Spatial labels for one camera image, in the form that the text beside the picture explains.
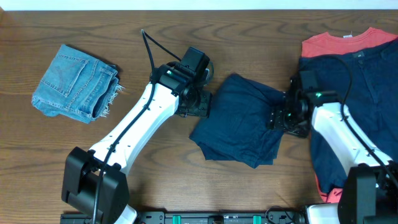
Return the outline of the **navy blue shorts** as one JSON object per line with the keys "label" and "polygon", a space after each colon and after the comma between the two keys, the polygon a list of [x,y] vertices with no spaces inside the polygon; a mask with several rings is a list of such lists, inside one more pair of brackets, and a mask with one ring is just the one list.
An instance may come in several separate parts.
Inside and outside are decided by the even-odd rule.
{"label": "navy blue shorts", "polygon": [[189,138],[206,160],[238,161],[253,169],[272,165],[284,132],[268,129],[267,123],[272,107],[283,102],[283,92],[233,73],[213,97],[209,117]]}

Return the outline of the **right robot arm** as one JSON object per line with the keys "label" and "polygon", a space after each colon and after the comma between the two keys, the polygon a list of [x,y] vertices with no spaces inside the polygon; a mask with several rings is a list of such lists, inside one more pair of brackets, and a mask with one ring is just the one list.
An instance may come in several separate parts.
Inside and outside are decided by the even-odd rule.
{"label": "right robot arm", "polygon": [[298,223],[397,223],[397,163],[367,137],[337,92],[321,88],[315,73],[291,78],[267,127],[300,138],[315,130],[347,175],[339,202],[306,206]]}

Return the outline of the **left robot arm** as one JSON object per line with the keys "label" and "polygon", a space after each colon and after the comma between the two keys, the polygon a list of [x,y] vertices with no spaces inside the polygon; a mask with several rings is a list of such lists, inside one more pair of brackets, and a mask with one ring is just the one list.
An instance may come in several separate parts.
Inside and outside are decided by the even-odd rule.
{"label": "left robot arm", "polygon": [[208,117],[212,94],[204,86],[214,73],[210,58],[189,47],[175,62],[155,68],[136,105],[102,140],[67,156],[62,200],[78,210],[60,223],[134,223],[127,176],[137,156],[171,116]]}

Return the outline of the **red t-shirt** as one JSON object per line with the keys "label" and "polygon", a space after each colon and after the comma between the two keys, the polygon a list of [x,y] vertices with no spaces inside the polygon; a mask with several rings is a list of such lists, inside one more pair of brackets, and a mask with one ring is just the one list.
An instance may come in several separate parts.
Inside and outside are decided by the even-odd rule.
{"label": "red t-shirt", "polygon": [[362,49],[377,47],[397,39],[397,34],[391,34],[381,29],[368,28],[357,36],[345,35],[335,37],[328,32],[314,35],[302,42],[301,57],[312,58],[321,55],[343,55]]}

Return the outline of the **dark navy pants pile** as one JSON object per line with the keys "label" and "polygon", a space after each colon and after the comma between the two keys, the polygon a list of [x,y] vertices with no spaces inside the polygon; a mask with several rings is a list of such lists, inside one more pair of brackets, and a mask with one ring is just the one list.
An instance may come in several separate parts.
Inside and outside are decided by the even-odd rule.
{"label": "dark navy pants pile", "polygon": [[301,58],[326,91],[346,96],[354,120],[369,139],[397,160],[397,41],[355,53]]}

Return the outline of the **folded light blue jeans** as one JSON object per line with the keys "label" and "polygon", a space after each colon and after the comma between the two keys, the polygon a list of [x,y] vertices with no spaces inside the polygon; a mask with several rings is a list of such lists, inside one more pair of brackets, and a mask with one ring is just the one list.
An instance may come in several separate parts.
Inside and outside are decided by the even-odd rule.
{"label": "folded light blue jeans", "polygon": [[122,89],[116,66],[63,44],[34,91],[32,106],[49,117],[88,124],[109,114]]}

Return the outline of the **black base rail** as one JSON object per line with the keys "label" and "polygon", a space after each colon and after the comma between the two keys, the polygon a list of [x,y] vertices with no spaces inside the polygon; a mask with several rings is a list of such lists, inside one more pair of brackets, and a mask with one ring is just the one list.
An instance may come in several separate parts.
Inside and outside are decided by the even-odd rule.
{"label": "black base rail", "polygon": [[272,206],[262,213],[139,212],[135,224],[306,224],[305,214]]}

